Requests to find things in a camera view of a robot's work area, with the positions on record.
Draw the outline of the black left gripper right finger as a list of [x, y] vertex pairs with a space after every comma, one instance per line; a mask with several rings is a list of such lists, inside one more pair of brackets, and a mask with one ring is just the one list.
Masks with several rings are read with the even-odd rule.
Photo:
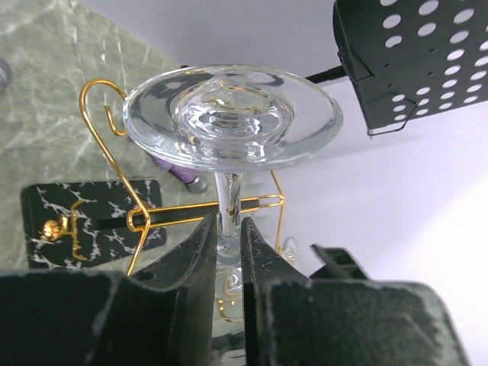
[[313, 280], [241, 225], [249, 365], [466, 365], [449, 312], [416, 282]]

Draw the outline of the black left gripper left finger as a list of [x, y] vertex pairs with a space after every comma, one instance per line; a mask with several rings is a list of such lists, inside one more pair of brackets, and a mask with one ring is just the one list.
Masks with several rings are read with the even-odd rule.
[[207, 365], [217, 219], [127, 276], [119, 271], [1, 273], [3, 365]]

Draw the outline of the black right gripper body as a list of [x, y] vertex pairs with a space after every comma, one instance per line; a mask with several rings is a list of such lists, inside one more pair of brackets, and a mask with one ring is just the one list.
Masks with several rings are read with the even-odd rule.
[[358, 263], [343, 248], [310, 246], [324, 266], [311, 274], [313, 280], [368, 280]]

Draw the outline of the gold wine glass rack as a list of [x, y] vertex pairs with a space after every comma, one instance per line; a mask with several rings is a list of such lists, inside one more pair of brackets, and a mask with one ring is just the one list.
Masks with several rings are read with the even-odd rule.
[[[130, 264], [127, 269], [127, 275], [134, 273], [137, 259], [144, 247], [146, 240], [148, 238], [149, 232], [153, 229], [171, 226], [183, 223], [193, 223], [200, 221], [204, 218], [202, 213], [199, 213], [193, 217], [189, 215], [189, 211], [193, 209], [204, 210], [207, 214], [210, 209], [220, 210], [223, 207], [223, 199], [219, 199], [214, 202], [207, 202], [202, 204], [189, 204], [174, 207], [149, 207], [136, 193], [135, 188], [129, 182], [129, 178], [123, 173], [120, 166], [116, 162], [115, 158], [109, 151], [109, 149], [104, 144], [104, 141], [96, 131], [92, 120], [88, 115], [87, 110], [87, 94], [91, 87], [95, 85], [106, 85], [107, 87], [116, 91], [122, 99], [126, 99], [127, 96], [125, 92], [114, 82], [97, 78], [87, 81], [79, 93], [79, 110], [82, 115], [82, 119], [85, 125], [92, 134], [95, 142], [100, 146], [104, 157], [108, 160], [111, 168], [115, 171], [118, 178], [123, 183], [124, 187], [128, 191], [130, 197], [136, 202], [136, 207], [129, 211], [127, 217], [124, 218], [124, 225], [129, 228], [130, 231], [134, 233], [139, 233], [140, 237], [134, 249], [134, 253], [130, 260]], [[285, 196], [282, 191], [281, 185], [279, 183], [277, 175], [272, 172], [271, 176], [273, 178], [274, 184], [278, 190], [277, 194], [256, 196], [255, 199], [260, 201], [260, 205], [254, 208], [239, 208], [239, 212], [249, 213], [256, 211], [260, 208], [270, 208], [279, 207], [279, 218], [278, 218], [278, 228], [277, 236], [274, 244], [274, 249], [279, 255], [283, 256], [288, 263], [294, 263], [293, 256], [286, 256], [286, 251], [284, 247], [280, 244], [281, 240], [281, 228], [283, 224], [284, 208], [285, 208]], [[263, 204], [263, 201], [270, 200], [273, 201], [270, 204]], [[244, 310], [243, 310], [243, 285], [242, 285], [242, 274], [236, 265], [218, 265], [217, 266], [217, 277], [223, 279], [224, 282], [219, 284], [217, 287], [221, 289], [222, 294], [216, 296], [216, 302], [218, 306], [219, 317], [228, 323], [241, 323], [244, 321]]]

